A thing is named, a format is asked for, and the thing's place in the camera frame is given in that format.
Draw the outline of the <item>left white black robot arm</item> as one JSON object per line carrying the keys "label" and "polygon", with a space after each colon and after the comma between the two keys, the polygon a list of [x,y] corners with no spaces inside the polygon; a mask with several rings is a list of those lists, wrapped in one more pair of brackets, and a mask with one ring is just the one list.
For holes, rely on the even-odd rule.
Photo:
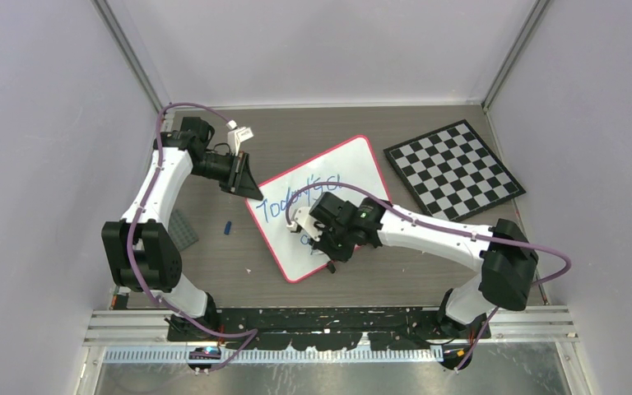
{"label": "left white black robot arm", "polygon": [[220,190],[242,198],[263,199],[239,144],[249,128],[232,128],[237,141],[221,153],[210,147],[215,129],[200,117],[182,121],[178,130],[161,132],[153,143],[151,167],[118,221],[103,225],[101,238],[116,286],[144,293],[152,303],[172,310],[199,340],[211,340],[220,327],[214,299],[184,274],[179,248],[167,226],[186,178],[215,180]]}

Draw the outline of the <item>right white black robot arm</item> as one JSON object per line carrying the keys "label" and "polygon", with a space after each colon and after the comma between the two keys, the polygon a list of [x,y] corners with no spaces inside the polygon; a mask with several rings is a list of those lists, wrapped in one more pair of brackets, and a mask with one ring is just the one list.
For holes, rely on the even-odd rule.
{"label": "right white black robot arm", "polygon": [[332,262],[348,261],[370,245],[414,249],[473,270],[475,276],[448,290],[435,317],[446,337],[459,337],[495,308],[523,311],[538,264],[535,250],[513,221],[466,225],[422,216],[388,201],[366,197],[359,205],[325,193],[292,216],[290,231],[303,231],[312,249]]}

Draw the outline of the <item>pink framed whiteboard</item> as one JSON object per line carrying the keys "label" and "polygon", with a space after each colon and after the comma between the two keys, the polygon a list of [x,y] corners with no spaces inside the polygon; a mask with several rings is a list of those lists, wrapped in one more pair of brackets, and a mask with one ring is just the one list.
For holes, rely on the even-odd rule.
{"label": "pink framed whiteboard", "polygon": [[305,232],[287,229],[286,211],[310,207],[325,192],[359,205],[363,194],[339,184],[349,184],[390,200],[374,149],[363,135],[352,137],[261,183],[263,199],[245,204],[284,279],[296,283],[325,268],[328,257],[311,250]]}

